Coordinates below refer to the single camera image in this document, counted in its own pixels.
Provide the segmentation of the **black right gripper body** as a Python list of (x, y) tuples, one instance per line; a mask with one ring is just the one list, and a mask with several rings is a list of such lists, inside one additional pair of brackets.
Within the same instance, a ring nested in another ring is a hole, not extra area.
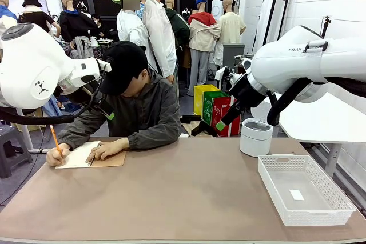
[(265, 95), (259, 93), (252, 87), (246, 74), (237, 80), (230, 89), (229, 94), (236, 99), (233, 104), (235, 109), (257, 107), (266, 98)]

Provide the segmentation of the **person's right hand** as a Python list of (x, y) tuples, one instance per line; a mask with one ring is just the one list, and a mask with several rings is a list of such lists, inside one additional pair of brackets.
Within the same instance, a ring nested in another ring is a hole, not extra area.
[(51, 167), (62, 166), (66, 157), (70, 154), (70, 146), (62, 143), (46, 153), (46, 163)]

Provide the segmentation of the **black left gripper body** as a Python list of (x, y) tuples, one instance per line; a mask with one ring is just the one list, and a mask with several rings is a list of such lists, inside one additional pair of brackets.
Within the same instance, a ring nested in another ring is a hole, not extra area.
[(72, 93), (66, 93), (65, 91), (61, 95), (68, 98), (72, 103), (87, 104), (90, 102), (92, 96), (97, 95), (97, 89), (99, 88), (98, 82), (90, 82)]

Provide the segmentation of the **person's left hand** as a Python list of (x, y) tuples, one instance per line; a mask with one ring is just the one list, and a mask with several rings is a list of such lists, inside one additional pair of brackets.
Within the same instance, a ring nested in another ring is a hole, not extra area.
[(96, 159), (98, 161), (104, 161), (105, 158), (110, 157), (119, 153), (120, 151), (124, 151), (129, 149), (129, 141), (125, 138), (120, 138), (113, 142), (100, 142), (100, 144), (93, 148), (86, 159), (86, 163), (91, 162)]

